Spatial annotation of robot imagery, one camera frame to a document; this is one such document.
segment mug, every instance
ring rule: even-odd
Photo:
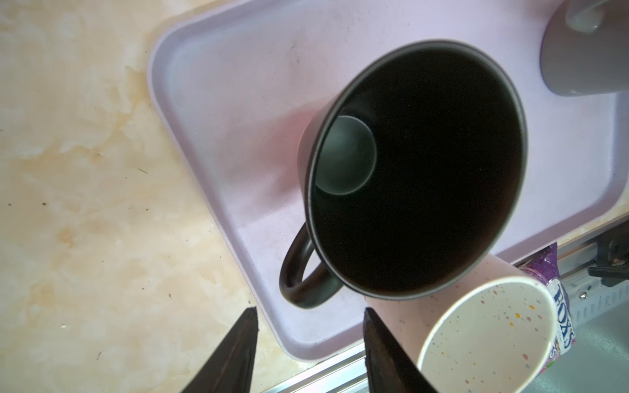
[[[291,303],[343,285],[411,299],[486,254],[520,193],[525,119],[513,83],[462,43],[399,48],[321,109],[298,148],[306,222],[282,264]],[[322,263],[303,280],[313,250]]]
[[[555,343],[549,291],[491,254],[430,297],[365,300],[439,392],[520,392]]]
[[[629,1],[562,4],[544,33],[540,68],[560,96],[629,90]]]

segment mug rim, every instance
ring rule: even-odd
[[[383,65],[389,63],[390,61],[398,58],[400,56],[406,55],[411,52],[419,52],[423,50],[429,50],[431,48],[437,49],[447,49],[453,52],[461,52],[464,55],[472,58],[474,60],[480,61],[483,65],[485,65],[489,71],[495,76],[498,80],[502,82],[502,85],[507,90],[512,102],[515,107],[516,117],[518,119],[518,124],[520,125],[520,143],[521,143],[521,165],[520,165],[520,173],[518,178],[518,184],[516,186],[515,196],[513,198],[513,203],[507,212],[507,215],[504,221],[500,224],[498,232],[496,236],[489,242],[485,250],[483,250],[479,256],[471,262],[465,269],[461,271],[461,273],[457,274],[450,280],[435,285],[427,285],[422,287],[421,289],[416,289],[413,291],[405,291],[405,292],[395,292],[395,291],[379,291],[374,292],[368,289],[364,289],[359,285],[354,284],[345,277],[335,266],[330,262],[330,259],[326,255],[323,247],[321,246],[321,242],[319,236],[315,230],[313,223],[313,189],[315,187],[315,168],[317,161],[319,159],[319,155],[321,153],[321,148],[323,146],[323,140],[325,136],[328,134],[330,127],[332,126],[332,122],[338,117],[342,106],[347,102],[349,95],[351,95],[354,90],[371,74],[373,74],[376,70],[380,69]],[[509,223],[513,212],[515,210],[515,206],[517,205],[522,186],[524,183],[525,173],[526,173],[526,163],[528,160],[528,132],[526,129],[526,119],[524,115],[524,108],[522,105],[522,101],[520,96],[515,89],[515,85],[513,81],[509,78],[507,73],[495,62],[491,57],[489,57],[486,53],[477,49],[467,43],[462,43],[454,40],[428,40],[428,41],[420,41],[410,43],[408,45],[399,47],[394,49],[393,51],[386,53],[381,56],[377,60],[373,61],[370,65],[368,65],[363,71],[361,71],[356,77],[349,82],[346,87],[332,100],[332,104],[330,105],[330,109],[328,110],[328,114],[325,116],[324,120],[321,122],[321,127],[319,128],[319,135],[316,137],[316,143],[314,144],[314,149],[311,152],[308,158],[308,169],[306,171],[306,178],[304,181],[304,189],[305,189],[305,211],[306,211],[306,227],[308,229],[308,233],[310,234],[310,238],[314,244],[314,250],[319,255],[321,261],[325,263],[327,269],[336,277],[338,277],[344,285],[348,286],[352,290],[366,295],[375,297],[377,299],[384,300],[408,300],[415,299],[417,297],[426,296],[437,292],[453,282],[459,280],[461,277],[469,273],[490,251],[491,248],[496,244],[498,238],[503,234],[506,225]]]

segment mug handle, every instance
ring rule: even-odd
[[[341,280],[330,273],[323,262],[310,276],[303,279],[313,250],[313,241],[304,223],[292,241],[279,272],[279,290],[282,296],[301,308],[319,306],[343,287]]]

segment black mug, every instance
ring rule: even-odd
[[[306,223],[282,264],[282,295],[311,308],[343,285],[390,300],[438,291],[489,252],[525,163],[520,99],[487,55],[445,41],[388,53],[299,142]],[[322,263],[303,280],[313,250]]]

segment pink tray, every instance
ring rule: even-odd
[[[282,259],[304,222],[299,137],[323,102],[396,47],[432,38],[469,43],[498,61],[519,90],[529,132],[526,180],[493,253],[515,261],[619,198],[629,121],[616,108],[629,113],[629,96],[548,91],[540,43],[560,1],[507,3],[235,1],[174,26],[155,44],[148,65],[155,107],[290,356],[319,360],[359,341],[365,306],[347,288],[312,310],[280,295]],[[309,268],[318,262],[313,257]]]

